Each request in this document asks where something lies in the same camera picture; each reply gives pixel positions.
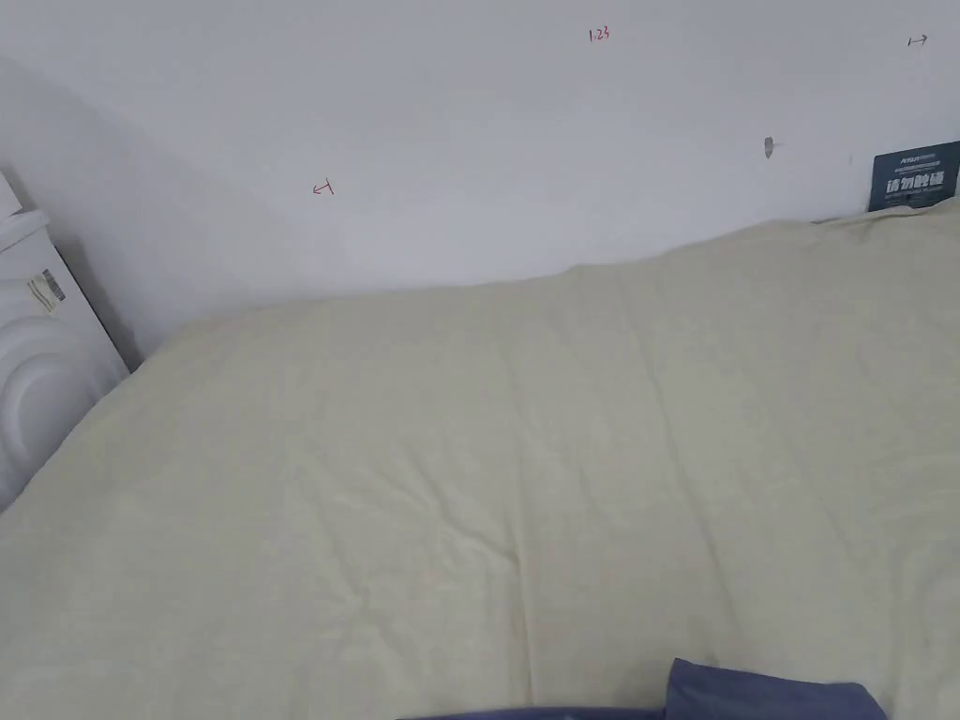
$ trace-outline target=blue pillow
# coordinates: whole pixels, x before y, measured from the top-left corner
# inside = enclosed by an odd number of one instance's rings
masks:
[[[695,665],[677,658],[666,688],[666,720],[886,720],[857,683],[799,683]]]

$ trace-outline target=label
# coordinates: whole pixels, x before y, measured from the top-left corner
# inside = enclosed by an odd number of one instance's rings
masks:
[[[952,198],[958,171],[960,142],[878,155],[868,211],[897,205],[929,207]]]
[[[66,299],[60,284],[49,270],[44,270],[42,275],[33,276],[27,280],[27,287],[30,288],[30,294],[43,306],[48,315]]]

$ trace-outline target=blue fabric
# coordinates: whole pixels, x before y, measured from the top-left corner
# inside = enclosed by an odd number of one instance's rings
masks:
[[[662,720],[663,710],[629,708],[516,708],[439,715],[430,720]]]
[[[519,708],[432,720],[887,720],[857,683],[799,683],[676,659],[666,708]]]
[[[799,683],[674,660],[666,720],[886,720],[857,683]]]

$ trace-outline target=bed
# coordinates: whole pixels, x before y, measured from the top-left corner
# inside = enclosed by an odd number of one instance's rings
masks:
[[[187,327],[0,516],[0,717],[960,715],[960,204]]]

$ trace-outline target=dark blue sign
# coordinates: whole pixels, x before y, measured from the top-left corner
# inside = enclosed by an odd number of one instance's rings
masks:
[[[909,205],[929,207],[952,198],[960,171],[960,142],[914,148],[874,158],[868,210]]]

